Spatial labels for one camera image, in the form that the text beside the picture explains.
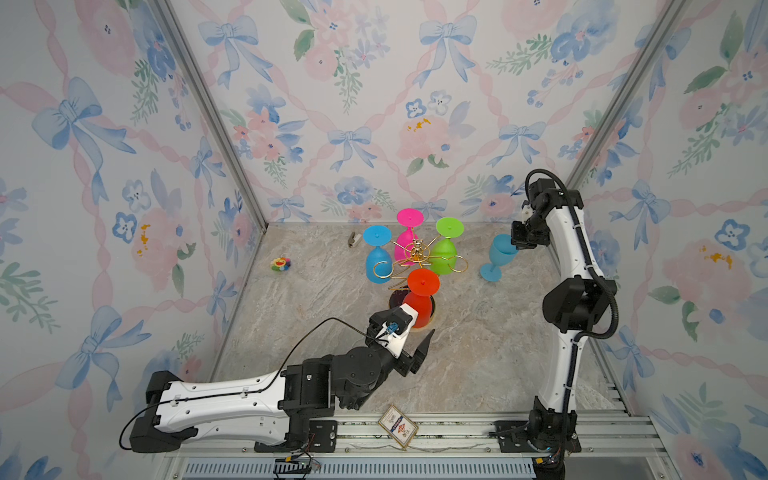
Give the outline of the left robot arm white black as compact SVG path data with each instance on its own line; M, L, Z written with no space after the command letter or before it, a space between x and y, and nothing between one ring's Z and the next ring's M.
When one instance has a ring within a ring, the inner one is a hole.
M406 351L417 317L406 304L376 312L363 345L296 365L283 362L261 376L195 383L156 371L145 390L146 405L121 431L119 446L154 454L204 439L241 439L259 452L302 449L313 420L330 418L336 409L359 410L392 373L419 371L432 338Z

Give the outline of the red wine glass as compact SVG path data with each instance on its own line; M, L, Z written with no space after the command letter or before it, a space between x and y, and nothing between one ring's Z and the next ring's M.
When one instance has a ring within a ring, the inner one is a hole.
M423 328L430 322L433 306L432 296L440 289L440 279L436 273L428 268L413 270L407 278L409 293L403 303L417 312L414 323L415 328Z

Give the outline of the light blue wine glass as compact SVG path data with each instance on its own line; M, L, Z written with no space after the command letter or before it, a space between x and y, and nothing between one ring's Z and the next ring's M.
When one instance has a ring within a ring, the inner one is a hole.
M509 264L517 253L510 235L497 235L490 244L489 262L480 269L481 277L489 282L498 282L502 278L501 268Z

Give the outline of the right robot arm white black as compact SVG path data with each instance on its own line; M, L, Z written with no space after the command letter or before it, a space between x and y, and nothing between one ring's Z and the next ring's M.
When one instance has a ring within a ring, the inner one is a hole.
M560 281L542 300L544 320L554 329L550 361L527 421L497 422L493 437L502 451L529 451L539 479L562 479L566 457L577 453L575 386L589 339L612 337L619 326L618 287L605 277L585 228L581 194L553 172L537 168L524 182L530 216L514 221L511 244L519 250L555 250Z

